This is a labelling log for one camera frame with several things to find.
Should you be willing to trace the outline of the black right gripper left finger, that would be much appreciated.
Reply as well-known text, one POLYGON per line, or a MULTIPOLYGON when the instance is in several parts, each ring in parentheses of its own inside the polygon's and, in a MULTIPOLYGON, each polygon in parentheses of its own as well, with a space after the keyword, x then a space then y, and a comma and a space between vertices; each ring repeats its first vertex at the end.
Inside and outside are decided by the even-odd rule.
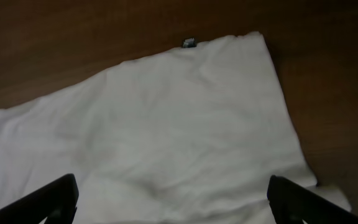
POLYGON ((72 224, 79 197, 73 174, 66 174, 0 209, 0 224, 72 224))

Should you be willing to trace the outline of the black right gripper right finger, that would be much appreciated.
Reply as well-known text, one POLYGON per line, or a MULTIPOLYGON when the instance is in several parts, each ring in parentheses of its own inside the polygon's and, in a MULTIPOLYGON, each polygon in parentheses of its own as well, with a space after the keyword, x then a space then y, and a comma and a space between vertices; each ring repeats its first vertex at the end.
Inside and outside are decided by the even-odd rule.
POLYGON ((358 216, 284 177, 270 177, 267 198, 277 224, 358 224, 358 216))

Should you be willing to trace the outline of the white t-shirt black print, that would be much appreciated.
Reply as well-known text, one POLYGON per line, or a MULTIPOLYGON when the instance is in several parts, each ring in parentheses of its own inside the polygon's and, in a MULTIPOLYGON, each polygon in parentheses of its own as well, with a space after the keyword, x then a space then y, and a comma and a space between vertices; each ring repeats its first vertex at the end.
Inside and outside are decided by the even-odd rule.
POLYGON ((258 32, 0 110, 0 209, 65 174, 79 189, 75 223, 273 223, 272 175, 351 210, 316 185, 258 32))

